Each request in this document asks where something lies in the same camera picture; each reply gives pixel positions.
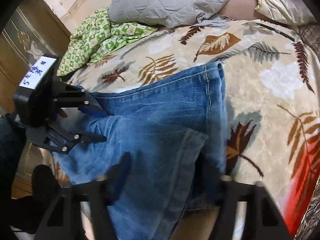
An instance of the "blanket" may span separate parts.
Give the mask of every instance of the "blanket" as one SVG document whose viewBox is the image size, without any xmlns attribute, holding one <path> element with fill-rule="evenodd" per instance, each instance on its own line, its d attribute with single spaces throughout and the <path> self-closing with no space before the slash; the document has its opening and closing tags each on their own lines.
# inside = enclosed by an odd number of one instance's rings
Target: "blanket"
<svg viewBox="0 0 320 240">
<path fill-rule="evenodd" d="M 95 11 L 70 36 L 68 50 L 62 57 L 57 76 L 65 76 L 87 62 L 97 62 L 157 30 L 138 23 L 115 24 L 109 20 L 108 11 L 108 7 Z"/>
<path fill-rule="evenodd" d="M 320 174 L 320 63 L 294 31 L 262 22 L 292 41 L 257 22 L 162 29 L 78 70 L 69 83 L 119 93 L 211 60 L 224 62 L 226 172 L 239 182 L 263 181 L 294 236 Z M 234 239 L 243 229 L 242 210 Z"/>
</svg>

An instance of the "quilted gray pillow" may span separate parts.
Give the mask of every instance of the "quilted gray pillow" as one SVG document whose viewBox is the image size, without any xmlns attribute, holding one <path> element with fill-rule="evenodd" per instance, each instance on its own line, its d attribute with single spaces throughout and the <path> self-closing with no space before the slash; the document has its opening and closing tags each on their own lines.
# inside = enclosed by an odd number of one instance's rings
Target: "quilted gray pillow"
<svg viewBox="0 0 320 240">
<path fill-rule="evenodd" d="M 229 0 L 113 0 L 112 22 L 139 22 L 147 25 L 227 27 L 216 14 Z"/>
</svg>

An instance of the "green checkered fabric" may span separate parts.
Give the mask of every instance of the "green checkered fabric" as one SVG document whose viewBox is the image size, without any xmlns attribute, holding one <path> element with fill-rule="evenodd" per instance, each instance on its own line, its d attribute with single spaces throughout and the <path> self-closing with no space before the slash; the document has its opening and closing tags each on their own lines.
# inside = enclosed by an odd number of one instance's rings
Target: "green checkered fabric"
<svg viewBox="0 0 320 240">
<path fill-rule="evenodd" d="M 88 62 L 97 62 L 107 54 L 157 31 L 138 23 L 110 22 L 109 8 L 87 17 L 70 36 L 68 50 L 62 57 L 57 76 L 65 76 Z"/>
</svg>

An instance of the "jeans seam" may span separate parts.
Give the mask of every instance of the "jeans seam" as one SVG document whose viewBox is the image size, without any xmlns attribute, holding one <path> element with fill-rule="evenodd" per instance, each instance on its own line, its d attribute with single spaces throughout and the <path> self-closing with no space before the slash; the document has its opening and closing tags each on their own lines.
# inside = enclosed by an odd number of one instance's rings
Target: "jeans seam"
<svg viewBox="0 0 320 240">
<path fill-rule="evenodd" d="M 209 90 L 210 81 L 207 75 L 207 64 L 204 64 L 204 72 L 205 72 L 205 79 L 208 83 L 207 92 L 209 97 L 209 118 L 211 118 L 211 96 L 210 96 L 210 90 Z"/>
<path fill-rule="evenodd" d="M 186 143 L 185 143 L 185 145 L 184 145 L 183 155 L 181 156 L 180 161 L 179 161 L 179 169 L 178 169 L 178 174 L 179 174 L 179 175 L 180 175 L 180 168 L 181 168 L 183 156 L 184 156 L 185 151 L 186 151 L 186 148 L 187 148 L 187 146 L 188 146 L 188 142 L 189 142 L 189 140 L 190 140 L 190 138 L 192 137 L 193 134 L 194 134 L 194 131 L 192 131 L 192 132 L 189 134 L 188 139 L 186 140 Z M 163 220 L 165 219 L 165 217 L 166 217 L 166 215 L 167 215 L 167 212 L 168 212 L 168 210 L 169 210 L 169 208 L 170 208 L 170 206 L 171 206 L 171 202 L 172 202 L 172 200 L 173 200 L 173 198 L 174 198 L 175 190 L 176 190 L 177 185 L 178 185 L 178 181 L 179 181 L 179 176 L 177 176 L 177 178 L 176 178 L 176 180 L 175 180 L 174 190 L 172 191 L 172 195 L 171 195 L 170 201 L 169 201 L 169 203 L 168 203 L 168 205 L 167 205 L 167 208 L 165 209 L 163 218 L 162 218 L 161 222 L 159 223 L 158 228 L 157 228 L 155 234 L 153 235 L 152 240 L 155 239 L 155 237 L 156 237 L 156 235 L 157 235 L 157 233 L 158 233 L 158 231 L 159 231 L 159 228 L 160 228 L 160 226 L 161 226 L 161 223 L 162 223 Z"/>
<path fill-rule="evenodd" d="M 139 91 L 139 92 L 135 92 L 135 93 L 132 93 L 132 94 L 129 94 L 129 95 L 125 95 L 125 96 L 117 96 L 117 97 L 97 97 L 97 96 L 94 96 L 94 98 L 101 98 L 101 99 L 106 99 L 106 98 L 109 98 L 109 99 L 116 99 L 116 98 L 125 98 L 125 97 L 128 97 L 128 96 L 133 96 L 133 95 L 137 95 L 137 94 L 140 94 L 140 93 L 145 93 L 149 90 L 153 90 L 153 89 L 156 89 L 156 88 L 159 88 L 159 87 L 165 87 L 167 85 L 170 85 L 170 84 L 173 84 L 173 83 L 176 83 L 176 82 L 179 82 L 179 81 L 182 81 L 182 80 L 185 80 L 185 79 L 190 79 L 192 77 L 195 77 L 195 76 L 198 76 L 198 75 L 201 75 L 203 73 L 206 73 L 206 69 L 204 71 L 201 71 L 199 73 L 196 73 L 196 74 L 193 74 L 191 76 L 187 76 L 187 77 L 183 77 L 183 78 L 179 78 L 177 80 L 174 80 L 174 81 L 171 81 L 169 83 L 165 83 L 165 84 L 162 84 L 162 85 L 158 85 L 156 87 L 153 87 L 153 88 L 148 88 L 148 89 L 145 89 L 145 90 L 142 90 L 142 91 Z"/>
</svg>

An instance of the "pillow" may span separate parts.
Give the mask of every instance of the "pillow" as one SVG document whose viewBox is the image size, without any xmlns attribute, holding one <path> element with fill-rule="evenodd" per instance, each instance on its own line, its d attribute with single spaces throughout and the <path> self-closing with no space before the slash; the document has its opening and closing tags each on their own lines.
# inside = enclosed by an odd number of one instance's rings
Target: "pillow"
<svg viewBox="0 0 320 240">
<path fill-rule="evenodd" d="M 109 17 L 112 22 L 139 22 L 146 25 L 180 25 L 224 27 L 216 14 L 229 0 L 112 0 Z"/>
</svg>

